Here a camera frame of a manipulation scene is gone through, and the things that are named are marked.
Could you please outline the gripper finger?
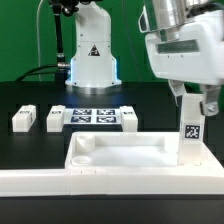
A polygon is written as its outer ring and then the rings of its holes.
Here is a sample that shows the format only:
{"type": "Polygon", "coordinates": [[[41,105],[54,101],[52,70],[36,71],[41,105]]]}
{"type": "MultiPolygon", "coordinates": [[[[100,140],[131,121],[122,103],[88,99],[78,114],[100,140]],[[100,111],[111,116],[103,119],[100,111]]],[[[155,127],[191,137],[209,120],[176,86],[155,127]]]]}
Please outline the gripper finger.
{"type": "Polygon", "coordinates": [[[186,93],[185,85],[182,81],[169,80],[168,81],[170,90],[174,96],[175,103],[177,107],[182,104],[182,97],[186,93]]]}
{"type": "Polygon", "coordinates": [[[220,85],[200,85],[202,92],[201,111],[204,116],[215,116],[219,113],[218,99],[221,92],[220,85]]]}

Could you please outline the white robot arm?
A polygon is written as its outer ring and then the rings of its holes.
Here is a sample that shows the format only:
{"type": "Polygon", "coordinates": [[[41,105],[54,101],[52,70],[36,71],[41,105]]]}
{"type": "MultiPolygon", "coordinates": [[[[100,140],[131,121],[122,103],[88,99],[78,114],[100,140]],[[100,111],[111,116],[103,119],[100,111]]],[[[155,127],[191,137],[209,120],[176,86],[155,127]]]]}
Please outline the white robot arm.
{"type": "MultiPolygon", "coordinates": [[[[215,0],[143,0],[138,20],[154,75],[166,79],[176,97],[186,82],[200,86],[202,114],[219,112],[224,85],[224,5],[215,0]]],[[[96,2],[78,4],[76,54],[66,85],[85,93],[119,85],[111,54],[111,19],[96,2]]]]}

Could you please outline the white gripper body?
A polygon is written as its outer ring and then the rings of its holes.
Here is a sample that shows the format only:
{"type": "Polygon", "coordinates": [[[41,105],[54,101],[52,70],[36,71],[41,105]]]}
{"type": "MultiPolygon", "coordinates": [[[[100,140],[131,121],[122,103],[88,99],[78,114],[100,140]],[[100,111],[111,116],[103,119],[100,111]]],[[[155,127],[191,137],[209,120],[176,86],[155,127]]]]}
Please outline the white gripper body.
{"type": "Polygon", "coordinates": [[[224,84],[224,6],[145,6],[138,24],[156,77],[224,84]]]}

